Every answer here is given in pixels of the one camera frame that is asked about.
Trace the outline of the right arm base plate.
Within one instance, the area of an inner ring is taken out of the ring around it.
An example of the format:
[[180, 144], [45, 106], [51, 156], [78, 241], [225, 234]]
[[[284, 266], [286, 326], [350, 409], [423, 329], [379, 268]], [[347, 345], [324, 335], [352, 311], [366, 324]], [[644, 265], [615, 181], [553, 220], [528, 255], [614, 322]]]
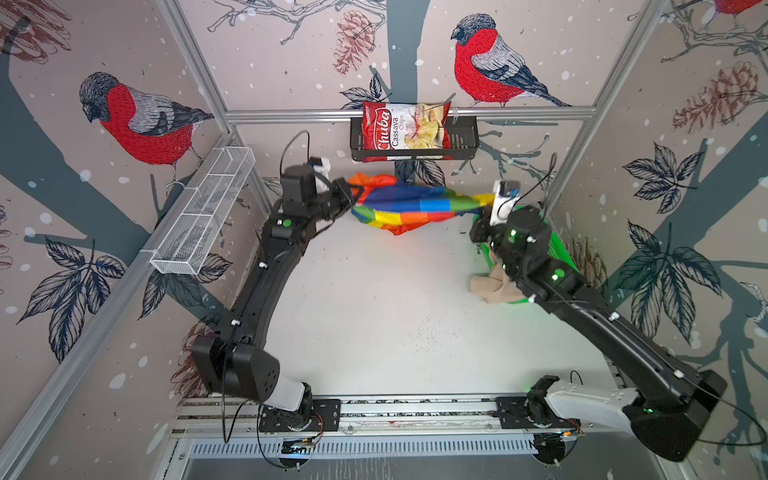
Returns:
[[503, 429], [579, 430], [579, 420], [557, 417], [544, 400], [529, 400], [525, 395], [497, 397], [493, 414]]

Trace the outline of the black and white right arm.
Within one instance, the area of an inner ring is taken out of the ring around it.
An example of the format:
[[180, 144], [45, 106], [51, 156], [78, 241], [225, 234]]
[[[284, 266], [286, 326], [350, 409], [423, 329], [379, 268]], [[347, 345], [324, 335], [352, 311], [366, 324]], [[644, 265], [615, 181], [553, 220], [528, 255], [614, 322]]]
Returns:
[[665, 460], [685, 460], [700, 442], [726, 381], [712, 370], [696, 371], [610, 311], [576, 269], [549, 255], [551, 236], [535, 207], [500, 220], [486, 206], [470, 230], [472, 242], [488, 245], [496, 255], [504, 278], [589, 340], [630, 385], [603, 389], [545, 375], [527, 392], [529, 419], [546, 427], [559, 420], [596, 423], [632, 434]]

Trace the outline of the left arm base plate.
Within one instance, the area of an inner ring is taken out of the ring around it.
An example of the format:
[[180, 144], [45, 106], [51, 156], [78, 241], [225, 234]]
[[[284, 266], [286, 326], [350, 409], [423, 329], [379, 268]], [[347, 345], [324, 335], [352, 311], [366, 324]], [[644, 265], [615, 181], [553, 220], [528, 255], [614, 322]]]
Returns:
[[266, 406], [258, 422], [260, 433], [320, 433], [339, 429], [341, 402], [338, 399], [304, 401], [295, 412]]

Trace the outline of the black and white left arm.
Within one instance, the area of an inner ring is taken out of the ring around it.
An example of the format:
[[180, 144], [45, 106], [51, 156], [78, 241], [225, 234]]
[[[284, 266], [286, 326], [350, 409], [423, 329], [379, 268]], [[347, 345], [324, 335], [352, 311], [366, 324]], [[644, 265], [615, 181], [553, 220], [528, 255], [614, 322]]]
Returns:
[[329, 179], [329, 169], [327, 160], [313, 157], [281, 174], [282, 195], [262, 225], [256, 258], [230, 319], [219, 322], [215, 336], [199, 337], [191, 347], [209, 392], [269, 407], [280, 426], [289, 430], [311, 424], [311, 388], [283, 374], [265, 344], [280, 296], [309, 242], [318, 235], [318, 223], [335, 221], [356, 202], [344, 179]]

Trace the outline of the rainbow striped shorts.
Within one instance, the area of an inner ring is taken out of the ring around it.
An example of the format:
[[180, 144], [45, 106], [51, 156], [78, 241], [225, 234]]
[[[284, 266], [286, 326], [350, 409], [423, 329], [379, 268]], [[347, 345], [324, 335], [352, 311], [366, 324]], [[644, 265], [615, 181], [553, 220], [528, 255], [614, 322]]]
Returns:
[[445, 187], [409, 185], [391, 175], [357, 174], [348, 184], [354, 193], [360, 193], [352, 214], [361, 223], [393, 235], [466, 213], [477, 214], [494, 201], [493, 194], [468, 196]]

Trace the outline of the beige shorts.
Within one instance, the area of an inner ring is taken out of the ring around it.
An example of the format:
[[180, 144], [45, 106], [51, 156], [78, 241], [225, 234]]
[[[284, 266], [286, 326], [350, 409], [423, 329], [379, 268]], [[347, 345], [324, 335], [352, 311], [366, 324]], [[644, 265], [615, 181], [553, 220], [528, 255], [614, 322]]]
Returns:
[[505, 273], [498, 257], [489, 250], [484, 250], [484, 254], [491, 270], [485, 276], [475, 275], [470, 279], [470, 292], [488, 304], [528, 303], [528, 297]]

